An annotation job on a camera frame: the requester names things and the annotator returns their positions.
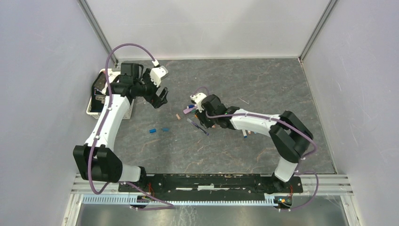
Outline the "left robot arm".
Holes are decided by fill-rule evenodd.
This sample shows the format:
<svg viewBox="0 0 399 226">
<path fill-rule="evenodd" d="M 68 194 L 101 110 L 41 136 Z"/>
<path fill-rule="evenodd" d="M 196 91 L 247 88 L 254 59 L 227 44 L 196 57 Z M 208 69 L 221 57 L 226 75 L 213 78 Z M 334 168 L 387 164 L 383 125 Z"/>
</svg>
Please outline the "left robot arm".
<svg viewBox="0 0 399 226">
<path fill-rule="evenodd" d="M 113 152 L 115 138 L 125 113 L 137 97 L 143 97 L 154 108 L 166 104 L 168 89 L 158 95 L 161 81 L 168 73 L 155 62 L 151 69 L 130 61 L 123 62 L 119 75 L 110 83 L 97 124 L 84 145 L 77 145 L 73 157 L 84 180 L 117 183 L 129 181 L 137 192 L 144 191 L 148 179 L 145 169 L 124 164 Z"/>
</svg>

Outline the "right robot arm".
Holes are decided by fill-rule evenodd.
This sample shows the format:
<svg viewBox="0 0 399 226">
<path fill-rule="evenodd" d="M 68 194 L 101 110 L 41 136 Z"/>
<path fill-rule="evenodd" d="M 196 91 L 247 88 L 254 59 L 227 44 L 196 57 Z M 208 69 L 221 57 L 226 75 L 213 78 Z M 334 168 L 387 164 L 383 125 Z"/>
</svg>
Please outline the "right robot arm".
<svg viewBox="0 0 399 226">
<path fill-rule="evenodd" d="M 236 106 L 226 107 L 218 96 L 204 93 L 191 95 L 190 99 L 197 107 L 196 117 L 206 128 L 218 125 L 223 129 L 249 130 L 272 139 L 280 155 L 271 180 L 277 192 L 290 187 L 290 179 L 308 147 L 317 146 L 313 134 L 291 111 L 282 114 L 249 112 Z"/>
</svg>

